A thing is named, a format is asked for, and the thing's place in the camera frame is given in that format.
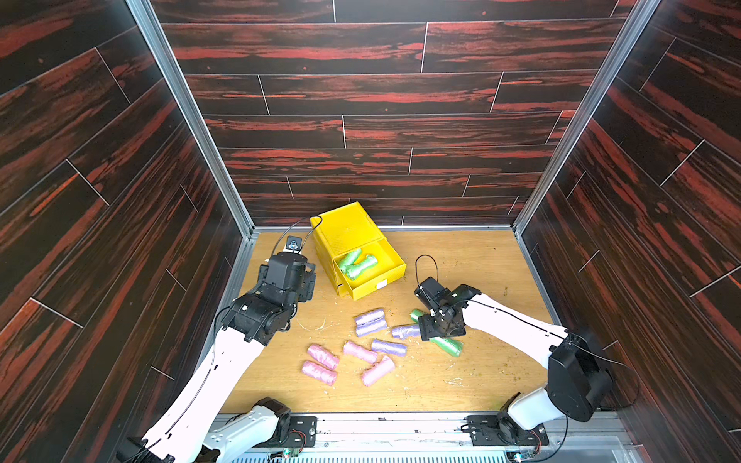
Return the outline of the yellow top drawer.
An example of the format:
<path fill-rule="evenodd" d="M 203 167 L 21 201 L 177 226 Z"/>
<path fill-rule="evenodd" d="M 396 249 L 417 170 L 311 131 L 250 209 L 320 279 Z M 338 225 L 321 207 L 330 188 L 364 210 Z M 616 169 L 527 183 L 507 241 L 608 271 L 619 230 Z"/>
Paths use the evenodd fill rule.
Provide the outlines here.
<path fill-rule="evenodd" d="M 361 262 L 367 255 L 374 255 L 378 259 L 378 265 L 367 270 L 355 281 L 349 280 L 345 272 L 341 272 L 338 262 L 349 252 L 360 248 L 362 255 L 355 262 Z M 332 255 L 330 258 L 329 275 L 334 289 L 339 297 L 350 297 L 357 301 L 373 292 L 387 287 L 387 285 L 400 280 L 406 271 L 407 265 L 390 244 L 389 240 L 382 238 L 372 241 L 350 251 Z"/>

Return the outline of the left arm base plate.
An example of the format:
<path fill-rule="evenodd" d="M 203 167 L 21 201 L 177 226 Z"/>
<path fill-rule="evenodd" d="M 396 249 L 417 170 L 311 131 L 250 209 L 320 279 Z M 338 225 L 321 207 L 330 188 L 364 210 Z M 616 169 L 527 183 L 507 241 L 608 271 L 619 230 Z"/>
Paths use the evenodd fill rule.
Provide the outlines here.
<path fill-rule="evenodd" d="M 274 448 L 305 449 L 316 445 L 316 416 L 289 415 L 280 418 L 272 438 L 266 442 Z"/>

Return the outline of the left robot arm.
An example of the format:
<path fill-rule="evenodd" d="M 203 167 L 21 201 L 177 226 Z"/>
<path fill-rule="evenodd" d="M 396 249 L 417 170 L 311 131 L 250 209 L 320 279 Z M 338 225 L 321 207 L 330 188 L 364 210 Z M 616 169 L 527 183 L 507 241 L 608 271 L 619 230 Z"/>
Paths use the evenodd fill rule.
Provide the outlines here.
<path fill-rule="evenodd" d="M 174 403 L 143 437 L 118 449 L 117 461 L 231 462 L 265 442 L 284 441 L 291 411 L 269 397 L 227 424 L 214 422 L 247 368 L 277 333 L 289 331 L 315 285 L 316 268 L 300 252 L 271 256 L 256 285 L 216 316 L 210 351 Z"/>

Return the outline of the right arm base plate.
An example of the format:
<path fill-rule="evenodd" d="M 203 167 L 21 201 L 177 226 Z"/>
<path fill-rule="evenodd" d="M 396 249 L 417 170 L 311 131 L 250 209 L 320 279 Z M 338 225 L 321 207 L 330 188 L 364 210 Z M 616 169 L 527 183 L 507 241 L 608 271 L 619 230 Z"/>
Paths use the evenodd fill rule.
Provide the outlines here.
<path fill-rule="evenodd" d="M 539 448 L 549 444 L 549 437 L 542 424 L 526 430 L 504 415 L 469 415 L 461 426 L 461 431 L 470 436 L 474 447 Z"/>

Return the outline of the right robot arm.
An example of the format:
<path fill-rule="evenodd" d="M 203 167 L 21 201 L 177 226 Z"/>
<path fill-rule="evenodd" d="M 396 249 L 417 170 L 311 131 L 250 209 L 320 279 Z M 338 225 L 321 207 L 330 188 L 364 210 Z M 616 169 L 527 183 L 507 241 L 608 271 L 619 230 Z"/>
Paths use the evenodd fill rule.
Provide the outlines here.
<path fill-rule="evenodd" d="M 415 295 L 428 309 L 418 318 L 423 340 L 458 338 L 471 328 L 507 343 L 547 370 L 544 386 L 508 402 L 500 415 L 503 431 L 530 431 L 561 417 L 588 422 L 613 388 L 609 360 L 598 354 L 593 333 L 578 334 L 531 318 L 469 285 L 451 291 L 432 277 L 417 286 Z"/>

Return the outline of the green roll bottom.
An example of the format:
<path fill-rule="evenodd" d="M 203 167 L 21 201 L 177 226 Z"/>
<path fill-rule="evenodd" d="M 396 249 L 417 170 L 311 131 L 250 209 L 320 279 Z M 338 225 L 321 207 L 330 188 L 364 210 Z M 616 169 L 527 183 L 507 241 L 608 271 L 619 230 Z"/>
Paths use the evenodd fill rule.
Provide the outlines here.
<path fill-rule="evenodd" d="M 345 270 L 345 276 L 351 281 L 355 281 L 360 278 L 367 270 L 370 270 L 378 265 L 378 259 L 374 255 L 367 255 L 358 264 L 351 264 L 347 266 Z"/>

